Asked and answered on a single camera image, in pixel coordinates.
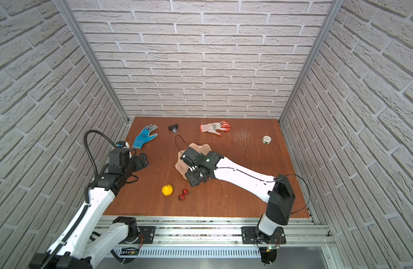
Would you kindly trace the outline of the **red cherries pair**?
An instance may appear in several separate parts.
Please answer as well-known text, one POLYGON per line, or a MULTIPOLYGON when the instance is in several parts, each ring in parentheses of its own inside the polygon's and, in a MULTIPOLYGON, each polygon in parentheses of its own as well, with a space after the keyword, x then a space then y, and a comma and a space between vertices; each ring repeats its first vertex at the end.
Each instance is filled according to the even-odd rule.
POLYGON ((188 195, 188 193, 189 193, 189 192, 188 192, 187 189, 183 189, 182 192, 181 192, 181 194, 178 196, 179 200, 180 200, 180 201, 185 200, 185 198, 186 198, 186 196, 188 195))

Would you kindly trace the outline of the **yellow lemon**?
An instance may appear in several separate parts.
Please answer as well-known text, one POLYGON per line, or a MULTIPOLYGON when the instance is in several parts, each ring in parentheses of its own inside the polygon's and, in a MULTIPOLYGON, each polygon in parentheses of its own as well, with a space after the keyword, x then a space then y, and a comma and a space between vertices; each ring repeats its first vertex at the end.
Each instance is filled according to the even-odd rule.
POLYGON ((167 184, 167 185, 162 187, 161 192, 164 196, 170 196, 170 195, 173 194, 174 188, 173 188, 172 185, 167 184))

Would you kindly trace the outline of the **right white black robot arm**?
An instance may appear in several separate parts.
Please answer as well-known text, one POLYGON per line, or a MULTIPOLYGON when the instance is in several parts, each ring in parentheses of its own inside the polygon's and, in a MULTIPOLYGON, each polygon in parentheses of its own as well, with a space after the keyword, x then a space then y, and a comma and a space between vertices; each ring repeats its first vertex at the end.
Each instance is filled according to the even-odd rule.
POLYGON ((267 204, 254 234, 257 241, 267 244, 274 240, 277 228, 288 224, 296 195, 287 176, 260 174, 236 164, 214 151, 206 154, 200 147, 179 151, 177 170, 192 187, 217 179, 251 192, 267 204))

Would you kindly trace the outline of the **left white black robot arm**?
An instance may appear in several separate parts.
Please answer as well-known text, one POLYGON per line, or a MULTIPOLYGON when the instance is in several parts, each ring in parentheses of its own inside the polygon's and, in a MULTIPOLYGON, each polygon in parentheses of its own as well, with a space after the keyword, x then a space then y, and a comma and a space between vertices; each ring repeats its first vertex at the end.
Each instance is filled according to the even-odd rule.
POLYGON ((89 241, 102 214, 120 190, 131 183, 134 172, 148 166, 146 154, 131 156, 128 148, 114 148, 102 173, 86 188, 86 201, 68 227, 46 252, 34 255, 29 268, 94 269, 118 243, 139 239, 136 218, 118 216, 106 232, 89 241))

